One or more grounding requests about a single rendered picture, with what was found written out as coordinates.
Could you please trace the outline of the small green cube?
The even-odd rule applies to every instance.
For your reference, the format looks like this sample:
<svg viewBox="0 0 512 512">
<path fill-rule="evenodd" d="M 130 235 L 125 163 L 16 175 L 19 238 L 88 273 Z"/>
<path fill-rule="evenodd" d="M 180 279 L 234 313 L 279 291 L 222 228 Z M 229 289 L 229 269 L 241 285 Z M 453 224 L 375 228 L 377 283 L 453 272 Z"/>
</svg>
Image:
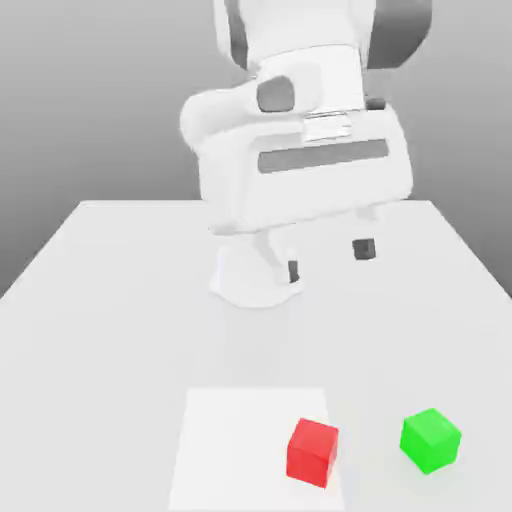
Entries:
<svg viewBox="0 0 512 512">
<path fill-rule="evenodd" d="M 399 447 L 423 474 L 456 461 L 461 431 L 441 412 L 430 408 L 406 417 Z"/>
</svg>

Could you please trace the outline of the small red cube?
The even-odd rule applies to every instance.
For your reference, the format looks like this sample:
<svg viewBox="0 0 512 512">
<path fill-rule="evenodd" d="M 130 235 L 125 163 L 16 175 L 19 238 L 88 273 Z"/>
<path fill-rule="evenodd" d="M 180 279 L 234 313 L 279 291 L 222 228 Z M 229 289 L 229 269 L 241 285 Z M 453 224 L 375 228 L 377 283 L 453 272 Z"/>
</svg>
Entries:
<svg viewBox="0 0 512 512">
<path fill-rule="evenodd" d="M 325 489 L 338 453 L 339 429 L 300 418 L 287 445 L 286 476 Z"/>
</svg>

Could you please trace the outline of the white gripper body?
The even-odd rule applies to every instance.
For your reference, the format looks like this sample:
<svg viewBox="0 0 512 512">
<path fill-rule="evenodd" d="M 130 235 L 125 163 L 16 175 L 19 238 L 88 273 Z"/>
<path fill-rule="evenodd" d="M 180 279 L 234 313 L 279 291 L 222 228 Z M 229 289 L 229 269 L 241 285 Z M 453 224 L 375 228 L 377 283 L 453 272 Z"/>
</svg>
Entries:
<svg viewBox="0 0 512 512">
<path fill-rule="evenodd" d="M 288 116 L 209 137 L 198 161 L 212 231 L 251 233 L 407 198 L 412 167 L 392 106 L 338 120 L 348 133 L 330 140 L 306 140 L 306 121 Z"/>
</svg>

